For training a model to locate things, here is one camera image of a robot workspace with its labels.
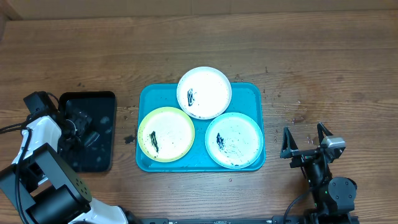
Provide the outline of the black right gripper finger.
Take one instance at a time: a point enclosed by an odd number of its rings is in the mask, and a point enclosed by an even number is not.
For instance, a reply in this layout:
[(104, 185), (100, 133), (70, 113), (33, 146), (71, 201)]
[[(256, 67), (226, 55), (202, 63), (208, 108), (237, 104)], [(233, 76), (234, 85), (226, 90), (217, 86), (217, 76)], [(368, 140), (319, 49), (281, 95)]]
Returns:
[(333, 134), (324, 126), (324, 124), (322, 122), (319, 122), (317, 124), (317, 131), (318, 131), (318, 139), (319, 139), (319, 143), (320, 146), (323, 142), (323, 140), (327, 137), (327, 136), (332, 136)]
[(298, 147), (288, 127), (284, 128), (281, 152), (298, 151)]

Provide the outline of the green scouring sponge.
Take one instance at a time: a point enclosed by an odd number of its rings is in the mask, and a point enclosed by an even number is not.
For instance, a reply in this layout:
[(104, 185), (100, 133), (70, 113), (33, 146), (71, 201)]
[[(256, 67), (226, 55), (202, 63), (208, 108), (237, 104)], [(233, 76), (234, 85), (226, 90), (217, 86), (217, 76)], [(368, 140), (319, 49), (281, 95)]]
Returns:
[(99, 138), (99, 136), (100, 134), (98, 132), (91, 131), (81, 137), (81, 142), (84, 147), (89, 147)]

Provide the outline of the yellow-rimmed plate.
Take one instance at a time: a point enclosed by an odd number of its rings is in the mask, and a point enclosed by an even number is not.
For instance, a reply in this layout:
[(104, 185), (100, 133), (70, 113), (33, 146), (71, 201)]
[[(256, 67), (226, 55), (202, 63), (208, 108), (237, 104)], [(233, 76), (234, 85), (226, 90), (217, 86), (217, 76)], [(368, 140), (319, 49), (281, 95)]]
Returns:
[(174, 107), (151, 111), (137, 131), (141, 151), (157, 162), (173, 162), (182, 158), (193, 146), (195, 127), (191, 118)]

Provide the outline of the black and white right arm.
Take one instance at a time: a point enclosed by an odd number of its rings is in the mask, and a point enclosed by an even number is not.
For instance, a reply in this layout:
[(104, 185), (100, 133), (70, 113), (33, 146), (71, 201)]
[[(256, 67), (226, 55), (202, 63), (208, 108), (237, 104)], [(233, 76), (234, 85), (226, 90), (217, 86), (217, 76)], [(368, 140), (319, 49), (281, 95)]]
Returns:
[[(320, 144), (301, 151), (288, 127), (284, 128), (280, 157), (290, 159), (291, 168), (300, 168), (309, 189), (298, 196), (286, 209), (280, 223), (358, 223), (352, 217), (358, 189), (356, 182), (346, 177), (333, 177), (329, 164), (340, 158), (346, 148), (342, 137), (333, 135), (322, 123), (317, 124)], [(290, 216), (292, 207), (306, 196), (312, 195), (315, 208), (301, 216)]]

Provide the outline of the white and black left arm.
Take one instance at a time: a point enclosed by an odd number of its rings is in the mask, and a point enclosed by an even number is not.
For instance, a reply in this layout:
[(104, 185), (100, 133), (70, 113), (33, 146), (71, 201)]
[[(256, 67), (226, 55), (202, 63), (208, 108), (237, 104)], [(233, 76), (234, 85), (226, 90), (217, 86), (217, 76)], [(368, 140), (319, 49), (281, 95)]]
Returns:
[(29, 115), (1, 132), (20, 132), (21, 148), (1, 171), (1, 191), (23, 223), (139, 223), (129, 210), (94, 198), (79, 174), (111, 166), (116, 99), (110, 91), (35, 91)]

